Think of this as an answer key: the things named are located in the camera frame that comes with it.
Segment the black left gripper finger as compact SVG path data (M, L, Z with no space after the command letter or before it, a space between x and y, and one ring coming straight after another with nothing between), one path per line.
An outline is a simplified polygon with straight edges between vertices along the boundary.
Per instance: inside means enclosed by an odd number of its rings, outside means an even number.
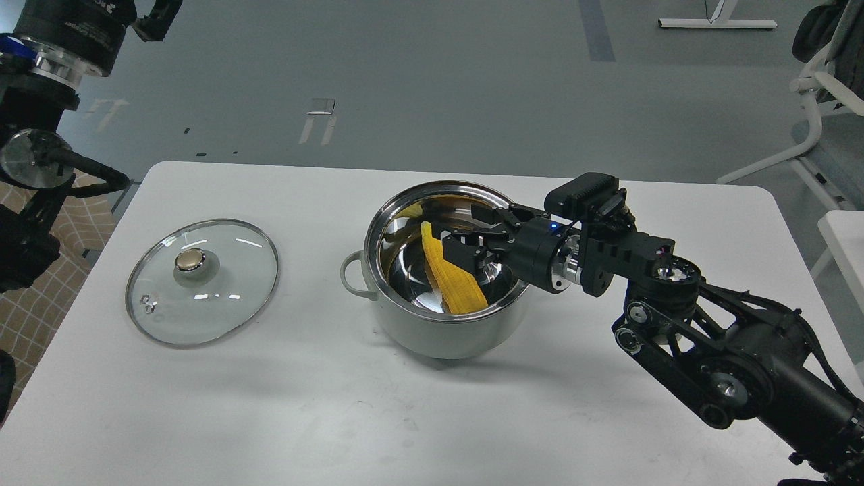
M143 41L164 41L182 4L182 0L155 1L148 15L133 22L133 31Z

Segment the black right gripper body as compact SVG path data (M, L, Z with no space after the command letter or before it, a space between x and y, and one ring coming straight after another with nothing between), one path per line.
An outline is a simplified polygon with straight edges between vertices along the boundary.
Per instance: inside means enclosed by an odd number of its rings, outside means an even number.
M515 277L552 294L580 283L580 231L573 223L527 206L498 209L497 217L505 234L493 244L493 254Z

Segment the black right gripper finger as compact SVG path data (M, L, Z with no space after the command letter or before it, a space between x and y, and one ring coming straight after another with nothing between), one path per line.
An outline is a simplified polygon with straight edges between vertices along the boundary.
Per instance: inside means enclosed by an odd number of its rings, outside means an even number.
M442 248L445 261L473 277L499 277L502 265L499 256L491 250L507 241L506 230L444 229Z
M518 203L506 207L488 207L473 203L468 219L451 219L442 224L442 231L454 235L478 234L489 237L514 237L531 219L541 216L541 210Z

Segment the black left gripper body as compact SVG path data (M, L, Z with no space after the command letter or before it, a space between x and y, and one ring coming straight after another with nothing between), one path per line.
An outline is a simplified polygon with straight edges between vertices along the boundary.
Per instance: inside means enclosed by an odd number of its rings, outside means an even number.
M139 30L153 31L161 21L163 1L149 1L144 13L138 13L136 1L121 1L121 24L124 28L136 26Z

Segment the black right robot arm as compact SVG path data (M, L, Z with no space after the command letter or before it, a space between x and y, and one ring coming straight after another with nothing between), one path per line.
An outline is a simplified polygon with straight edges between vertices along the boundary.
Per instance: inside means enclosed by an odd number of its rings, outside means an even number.
M627 282L615 341L705 424L759 419L824 485L862 483L862 401L842 382L801 311L707 283L674 243L637 230L623 188L560 188L544 210L512 204L433 225L444 259L476 274L500 263L549 293L601 296Z

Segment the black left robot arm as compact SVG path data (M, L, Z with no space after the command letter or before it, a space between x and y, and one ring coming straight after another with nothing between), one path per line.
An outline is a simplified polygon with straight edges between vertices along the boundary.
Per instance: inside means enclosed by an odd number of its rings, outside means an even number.
M133 1L27 1L2 34L2 181L34 192L20 211L2 207L3 292L30 287L59 258L51 228L68 197L130 187L122 172L75 152L57 128L78 108L83 77L112 72L128 28L162 41L181 6L157 1L139 16Z

